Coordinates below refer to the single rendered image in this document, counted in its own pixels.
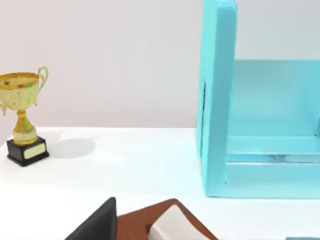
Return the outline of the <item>brown book with white pages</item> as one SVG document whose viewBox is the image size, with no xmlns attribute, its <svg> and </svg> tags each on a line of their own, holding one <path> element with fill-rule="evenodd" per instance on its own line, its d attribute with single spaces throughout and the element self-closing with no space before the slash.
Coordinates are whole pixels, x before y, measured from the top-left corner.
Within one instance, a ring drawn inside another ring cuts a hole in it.
<svg viewBox="0 0 320 240">
<path fill-rule="evenodd" d="M 116 240 L 219 240 L 176 198 L 117 217 Z"/>
</svg>

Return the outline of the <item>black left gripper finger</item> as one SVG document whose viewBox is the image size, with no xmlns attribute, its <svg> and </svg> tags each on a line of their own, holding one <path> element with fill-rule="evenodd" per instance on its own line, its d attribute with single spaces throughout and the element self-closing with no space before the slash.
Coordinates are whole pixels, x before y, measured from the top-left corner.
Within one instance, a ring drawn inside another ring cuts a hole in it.
<svg viewBox="0 0 320 240">
<path fill-rule="evenodd" d="M 106 200 L 65 240 L 117 240 L 116 198 Z"/>
</svg>

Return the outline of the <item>light blue rack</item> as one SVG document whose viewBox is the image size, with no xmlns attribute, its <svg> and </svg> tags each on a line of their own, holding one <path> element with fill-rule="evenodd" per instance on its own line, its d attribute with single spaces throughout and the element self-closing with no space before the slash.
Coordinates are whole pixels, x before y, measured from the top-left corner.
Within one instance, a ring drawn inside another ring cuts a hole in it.
<svg viewBox="0 0 320 240">
<path fill-rule="evenodd" d="M 235 58 L 235 0 L 203 0 L 196 148 L 208 197 L 320 199 L 320 59 Z"/>
</svg>

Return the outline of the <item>gold trophy on black base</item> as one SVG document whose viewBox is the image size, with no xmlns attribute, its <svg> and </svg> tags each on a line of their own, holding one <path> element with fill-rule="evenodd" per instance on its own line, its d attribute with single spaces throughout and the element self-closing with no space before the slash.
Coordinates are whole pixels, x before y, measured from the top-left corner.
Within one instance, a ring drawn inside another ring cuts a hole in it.
<svg viewBox="0 0 320 240">
<path fill-rule="evenodd" d="M 40 90 L 48 80 L 49 71 L 40 66 L 37 73 L 13 72 L 0 75 L 0 109 L 17 114 L 12 139 L 7 140 L 7 157 L 21 167 L 29 166 L 49 156 L 46 140 L 37 134 L 27 118 L 27 109 L 37 105 Z"/>
</svg>

